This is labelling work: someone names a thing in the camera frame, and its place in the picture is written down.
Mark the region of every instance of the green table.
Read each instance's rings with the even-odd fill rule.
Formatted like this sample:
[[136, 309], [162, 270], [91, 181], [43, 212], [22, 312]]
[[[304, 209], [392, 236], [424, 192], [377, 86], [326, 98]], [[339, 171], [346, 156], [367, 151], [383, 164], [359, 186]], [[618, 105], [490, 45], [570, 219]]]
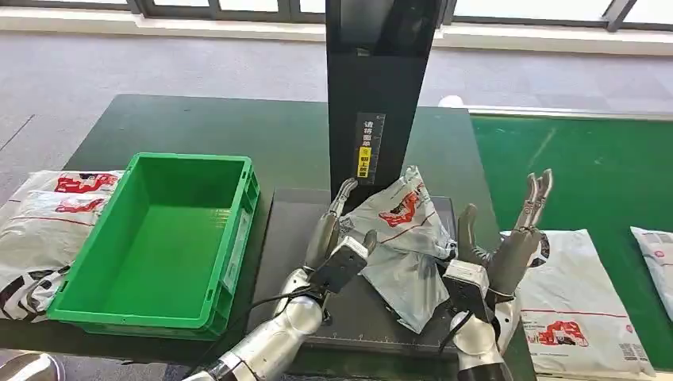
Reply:
[[673, 232], [673, 116], [471, 110], [498, 225], [531, 171], [554, 170], [543, 229], [588, 229], [652, 365], [673, 370], [669, 320], [629, 226]]
[[[275, 187], [329, 189], [327, 105], [215, 98], [117, 96], [77, 152], [71, 170], [122, 169], [136, 152], [183, 152], [252, 157], [260, 206], [246, 250], [233, 313], [251, 302], [256, 268]], [[465, 110], [419, 108], [406, 154], [431, 194], [451, 196], [456, 209], [480, 208], [479, 243], [498, 244], [498, 227], [470, 119]], [[223, 343], [225, 351], [238, 336]], [[109, 356], [139, 361], [194, 362], [208, 343], [86, 334], [57, 322], [0, 321], [0, 347]], [[506, 353], [517, 380], [534, 379], [519, 329]], [[304, 348], [294, 373], [383, 379], [429, 379], [437, 362], [404, 356]]]

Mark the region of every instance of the plastic mailer bag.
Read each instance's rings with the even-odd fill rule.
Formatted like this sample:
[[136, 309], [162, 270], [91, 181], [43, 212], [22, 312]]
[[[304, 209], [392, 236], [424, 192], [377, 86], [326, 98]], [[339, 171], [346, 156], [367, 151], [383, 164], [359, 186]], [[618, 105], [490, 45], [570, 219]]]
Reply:
[[341, 233], [364, 239], [373, 229], [379, 244], [361, 274], [400, 317], [420, 333], [435, 308], [448, 299], [436, 259], [455, 243], [441, 224], [418, 169], [411, 166], [387, 189], [340, 219]]
[[668, 317], [673, 320], [673, 233], [631, 227]]
[[589, 233], [543, 233], [517, 290], [536, 372], [626, 379], [641, 373], [654, 376]]
[[110, 197], [31, 191], [0, 231], [0, 318], [40, 321]]
[[107, 194], [117, 188], [124, 171], [37, 171], [12, 194], [7, 203], [0, 208], [0, 226], [15, 215], [19, 203], [30, 191], [48, 191], [58, 193]]

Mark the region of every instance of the green plastic crate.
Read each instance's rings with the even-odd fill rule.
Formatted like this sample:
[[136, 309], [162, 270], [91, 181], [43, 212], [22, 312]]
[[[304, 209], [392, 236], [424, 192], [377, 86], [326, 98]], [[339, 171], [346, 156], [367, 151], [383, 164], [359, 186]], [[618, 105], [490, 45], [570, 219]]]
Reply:
[[259, 194], [248, 157], [135, 155], [48, 318], [89, 333], [214, 340]]

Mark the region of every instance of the robotic hand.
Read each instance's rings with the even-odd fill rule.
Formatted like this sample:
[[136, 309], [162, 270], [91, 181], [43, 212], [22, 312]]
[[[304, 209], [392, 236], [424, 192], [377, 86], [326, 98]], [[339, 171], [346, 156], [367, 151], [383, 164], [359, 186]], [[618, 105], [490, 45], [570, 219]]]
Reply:
[[259, 325], [240, 343], [205, 370], [184, 381], [259, 381], [278, 379], [307, 337], [330, 319], [325, 309], [330, 294], [338, 293], [367, 266], [376, 245], [370, 231], [364, 242], [345, 237], [338, 242], [339, 216], [357, 182], [346, 180], [329, 210], [318, 220], [302, 268], [286, 279], [273, 318]]
[[468, 205], [458, 219], [458, 257], [449, 263], [443, 280], [459, 311], [451, 322], [459, 381], [512, 379], [502, 354], [521, 318], [514, 291], [540, 243], [536, 224], [552, 183], [550, 169], [537, 179], [533, 173], [528, 176], [523, 210], [493, 255], [475, 245], [476, 207]]

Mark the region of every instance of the black cable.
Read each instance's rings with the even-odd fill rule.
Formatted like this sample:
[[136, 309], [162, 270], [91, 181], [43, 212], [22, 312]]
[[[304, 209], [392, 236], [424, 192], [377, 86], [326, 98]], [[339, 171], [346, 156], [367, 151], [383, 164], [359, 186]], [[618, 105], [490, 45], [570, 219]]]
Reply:
[[243, 311], [240, 315], [238, 315], [235, 319], [232, 319], [229, 324], [227, 324], [227, 329], [208, 347], [208, 349], [200, 355], [198, 360], [196, 360], [196, 363], [194, 366], [190, 368], [190, 370], [187, 372], [185, 377], [189, 377], [190, 375], [193, 375], [196, 369], [202, 364], [203, 360], [210, 354], [210, 351], [212, 351], [215, 347], [217, 347], [219, 344], [222, 343], [222, 341], [227, 337], [227, 333], [231, 332], [231, 328], [233, 328], [236, 324], [240, 323], [241, 321], [245, 320], [245, 318], [250, 314], [250, 312], [258, 306], [263, 305], [264, 303], [269, 303], [269, 302], [274, 302], [275, 300], [280, 300], [283, 298], [296, 298], [298, 296], [302, 296], [306, 294], [308, 290], [310, 290], [311, 286], [306, 286], [306, 287], [299, 287], [297, 290], [288, 292], [286, 294], [280, 294], [276, 295], [272, 298], [265, 298], [265, 299], [260, 299]]
[[[446, 334], [446, 337], [441, 341], [440, 347], [437, 349], [437, 359], [438, 360], [441, 360], [442, 352], [444, 352], [444, 348], [446, 348], [448, 342], [453, 339], [453, 337], [456, 335], [456, 333], [458, 333], [458, 331], [461, 328], [463, 328], [463, 326], [467, 323], [467, 321], [470, 320], [472, 315], [474, 315], [474, 313], [472, 311], [469, 311], [467, 313], [467, 315], [465, 315], [465, 317], [463, 317], [463, 320], [461, 320], [458, 324], [456, 324], [455, 327], [451, 328], [451, 330], [448, 331], [448, 333]], [[437, 369], [437, 374], [436, 374], [435, 378], [436, 379], [441, 379], [441, 377], [439, 375], [440, 367], [437, 367], [436, 369]]]

